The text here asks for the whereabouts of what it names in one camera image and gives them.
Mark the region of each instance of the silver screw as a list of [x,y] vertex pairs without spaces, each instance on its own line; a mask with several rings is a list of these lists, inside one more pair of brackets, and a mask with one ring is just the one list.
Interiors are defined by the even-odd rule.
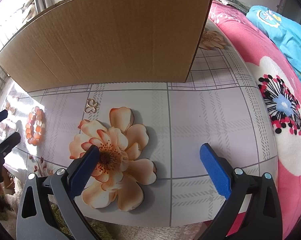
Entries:
[[242,174],[243,174],[243,170],[240,169],[240,168],[236,168],[236,169],[235,169],[235,173],[236,173],[237,175],[242,175]]
[[28,175],[28,179],[34,179],[35,178],[35,173],[31,173],[30,175]]
[[266,179],[271,179],[271,175],[270,175],[268,172],[266,172],[266,173],[265,173],[265,178],[266,178]]
[[65,169],[59,169],[56,171],[57,175],[63,175],[65,173]]

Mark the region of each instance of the cardboard box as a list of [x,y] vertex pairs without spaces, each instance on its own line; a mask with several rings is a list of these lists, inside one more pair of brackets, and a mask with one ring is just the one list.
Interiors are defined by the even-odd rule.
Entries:
[[212,0],[64,0],[23,26],[0,64],[25,90],[185,82]]

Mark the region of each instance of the blue gripper pad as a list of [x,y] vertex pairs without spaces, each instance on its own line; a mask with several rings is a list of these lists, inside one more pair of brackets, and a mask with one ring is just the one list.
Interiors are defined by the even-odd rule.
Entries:
[[91,146],[83,157],[73,160],[67,172],[73,172],[68,181],[68,195],[70,199],[82,194],[92,172],[99,162],[99,149]]
[[228,199],[231,194],[230,177],[220,165],[219,157],[208,143],[201,146],[199,156],[218,194]]

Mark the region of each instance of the butterfly charm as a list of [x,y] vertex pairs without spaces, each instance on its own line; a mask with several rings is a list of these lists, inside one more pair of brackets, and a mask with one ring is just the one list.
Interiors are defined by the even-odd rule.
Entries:
[[98,103],[94,99],[88,98],[87,101],[86,101],[86,106],[85,106],[85,109],[84,109],[84,113],[86,113],[86,114],[88,114],[88,113],[95,114],[96,111],[97,111],[97,106],[98,106]]

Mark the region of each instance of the blue flower center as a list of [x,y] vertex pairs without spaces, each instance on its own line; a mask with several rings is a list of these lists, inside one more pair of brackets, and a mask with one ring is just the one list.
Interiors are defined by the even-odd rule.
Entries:
[[292,103],[284,97],[282,94],[279,94],[277,98],[274,98],[273,101],[276,103],[276,110],[279,112],[285,113],[287,116],[294,114],[292,110]]

